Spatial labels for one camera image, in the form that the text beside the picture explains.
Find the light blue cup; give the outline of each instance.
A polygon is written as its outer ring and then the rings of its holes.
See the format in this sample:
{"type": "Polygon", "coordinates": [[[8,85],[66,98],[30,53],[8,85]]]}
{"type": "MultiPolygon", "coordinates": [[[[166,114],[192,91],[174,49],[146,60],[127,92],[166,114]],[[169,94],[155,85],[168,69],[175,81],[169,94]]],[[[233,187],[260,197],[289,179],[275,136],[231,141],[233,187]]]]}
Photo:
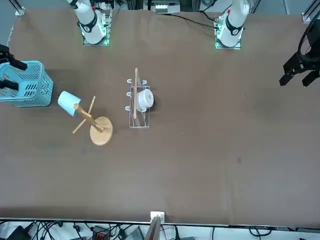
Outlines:
{"type": "Polygon", "coordinates": [[[59,98],[58,98],[58,104],[60,107],[62,107],[64,110],[68,112],[71,116],[76,115],[76,110],[74,108],[75,104],[80,104],[81,99],[72,95],[71,93],[67,91],[63,91],[59,98]]]}

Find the blue plastic basket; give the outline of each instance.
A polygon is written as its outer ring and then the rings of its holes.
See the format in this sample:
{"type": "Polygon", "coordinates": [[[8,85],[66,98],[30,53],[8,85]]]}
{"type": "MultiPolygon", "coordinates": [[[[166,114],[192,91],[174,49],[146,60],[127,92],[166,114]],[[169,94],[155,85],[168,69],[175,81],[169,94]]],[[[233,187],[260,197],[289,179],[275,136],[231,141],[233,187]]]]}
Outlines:
{"type": "Polygon", "coordinates": [[[0,89],[0,102],[11,102],[16,107],[44,107],[51,102],[54,82],[47,75],[39,61],[23,61],[25,71],[11,66],[0,65],[0,78],[19,84],[19,91],[10,88],[0,89]]]}

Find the round wooden base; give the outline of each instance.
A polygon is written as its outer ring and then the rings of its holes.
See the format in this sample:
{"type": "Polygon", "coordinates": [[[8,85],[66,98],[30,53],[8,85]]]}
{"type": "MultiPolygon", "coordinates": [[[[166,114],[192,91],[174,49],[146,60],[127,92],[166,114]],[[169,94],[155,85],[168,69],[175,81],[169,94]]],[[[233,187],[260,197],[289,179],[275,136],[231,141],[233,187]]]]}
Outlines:
{"type": "Polygon", "coordinates": [[[96,123],[104,128],[103,132],[97,131],[93,126],[90,127],[90,138],[95,145],[103,146],[112,137],[114,131],[114,126],[109,118],[105,116],[100,116],[96,120],[96,123]]]}

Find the wooden stick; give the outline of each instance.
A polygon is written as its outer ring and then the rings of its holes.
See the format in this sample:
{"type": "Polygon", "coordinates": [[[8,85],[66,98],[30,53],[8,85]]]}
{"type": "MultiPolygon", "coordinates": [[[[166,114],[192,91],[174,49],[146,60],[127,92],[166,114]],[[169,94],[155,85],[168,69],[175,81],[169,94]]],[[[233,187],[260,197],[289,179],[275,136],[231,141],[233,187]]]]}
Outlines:
{"type": "Polygon", "coordinates": [[[75,128],[75,130],[73,130],[72,133],[75,134],[85,122],[86,122],[86,119],[83,119],[82,122],[80,122],[80,124],[75,128]]]}
{"type": "Polygon", "coordinates": [[[78,103],[74,106],[76,112],[81,115],[84,119],[86,119],[98,132],[103,133],[104,128],[100,126],[96,121],[92,118],[90,114],[88,114],[78,103]]]}
{"type": "Polygon", "coordinates": [[[92,107],[94,106],[95,100],[96,100],[96,96],[93,96],[92,101],[91,101],[91,105],[90,105],[90,107],[89,107],[88,114],[91,113],[91,109],[92,109],[92,107]]]}
{"type": "Polygon", "coordinates": [[[134,70],[134,98],[133,98],[133,118],[137,118],[137,84],[138,84],[138,68],[134,70]]]}
{"type": "MultiPolygon", "coordinates": [[[[93,97],[92,101],[91,101],[91,105],[90,105],[90,108],[89,108],[89,111],[88,111],[88,114],[91,113],[91,110],[92,110],[92,107],[94,106],[94,103],[95,103],[95,100],[96,100],[96,96],[93,97]]],[[[81,126],[86,122],[86,119],[83,119],[82,122],[80,122],[80,124],[75,128],[75,130],[73,130],[73,134],[75,134],[79,128],[81,128],[81,126]]]]}

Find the metal frame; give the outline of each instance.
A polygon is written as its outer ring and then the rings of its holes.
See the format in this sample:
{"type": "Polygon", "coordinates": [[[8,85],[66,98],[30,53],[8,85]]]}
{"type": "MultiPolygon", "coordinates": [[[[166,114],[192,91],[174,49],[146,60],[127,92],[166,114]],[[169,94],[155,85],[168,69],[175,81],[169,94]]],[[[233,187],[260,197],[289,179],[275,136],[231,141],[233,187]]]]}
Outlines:
{"type": "Polygon", "coordinates": [[[302,19],[305,24],[310,23],[312,15],[320,11],[320,0],[313,0],[312,3],[302,13],[302,19]]]}
{"type": "Polygon", "coordinates": [[[12,6],[16,9],[15,15],[16,16],[23,16],[25,14],[26,8],[22,6],[18,0],[9,0],[12,6]]]}
{"type": "Polygon", "coordinates": [[[256,12],[261,0],[256,0],[255,2],[254,2],[254,0],[248,0],[248,2],[249,2],[249,7],[250,7],[249,12],[251,14],[254,14],[256,12]]]}

